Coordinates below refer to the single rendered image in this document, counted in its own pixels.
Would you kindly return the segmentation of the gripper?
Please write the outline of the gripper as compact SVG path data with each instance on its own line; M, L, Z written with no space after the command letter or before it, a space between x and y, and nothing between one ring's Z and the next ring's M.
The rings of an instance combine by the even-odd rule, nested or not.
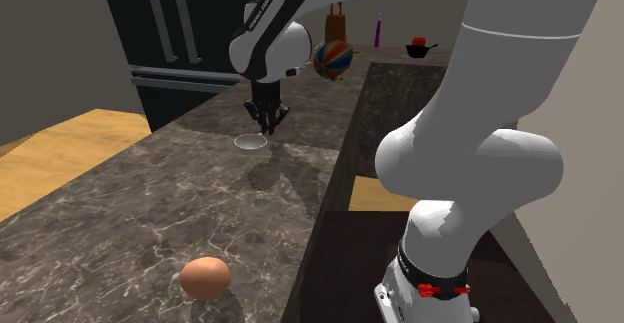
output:
M252 98L244 103L250 117L260 126L260 132L266 132L267 113L268 133L272 135L275 128L290 112L290 108L281 103L281 86L279 81L270 83L251 82Z

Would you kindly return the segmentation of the multicoloured striped ball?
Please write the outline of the multicoloured striped ball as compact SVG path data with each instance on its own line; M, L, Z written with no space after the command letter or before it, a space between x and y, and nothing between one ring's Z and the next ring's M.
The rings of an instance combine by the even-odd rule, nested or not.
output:
M314 71L325 79L337 80L351 66L353 55L353 48L344 41L325 43L314 54Z

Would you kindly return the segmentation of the black refrigerator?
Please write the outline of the black refrigerator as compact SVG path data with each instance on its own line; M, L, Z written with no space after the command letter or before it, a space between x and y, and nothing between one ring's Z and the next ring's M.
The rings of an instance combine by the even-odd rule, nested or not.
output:
M255 0L107 0L151 130L238 82L228 48Z

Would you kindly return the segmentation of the black pan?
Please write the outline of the black pan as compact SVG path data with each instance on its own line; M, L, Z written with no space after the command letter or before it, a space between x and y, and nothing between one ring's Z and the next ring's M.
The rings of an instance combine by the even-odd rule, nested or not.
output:
M437 44L432 46L424 46L424 45L406 45L406 51L409 57L411 58L425 58L428 52L437 47Z

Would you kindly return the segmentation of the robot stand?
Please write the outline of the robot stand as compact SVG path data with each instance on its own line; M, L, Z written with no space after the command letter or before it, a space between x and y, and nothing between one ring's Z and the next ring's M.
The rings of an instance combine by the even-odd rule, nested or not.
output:
M374 287L397 254L408 213L328 211L304 277L301 323L384 323ZM468 262L480 323L555 323L491 233Z

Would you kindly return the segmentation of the brown egg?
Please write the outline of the brown egg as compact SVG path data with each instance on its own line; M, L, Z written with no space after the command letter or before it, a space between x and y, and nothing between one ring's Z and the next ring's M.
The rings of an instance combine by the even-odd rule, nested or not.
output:
M210 300L228 289L231 273L222 260L202 257L189 262L181 271L179 280L182 289L190 297Z

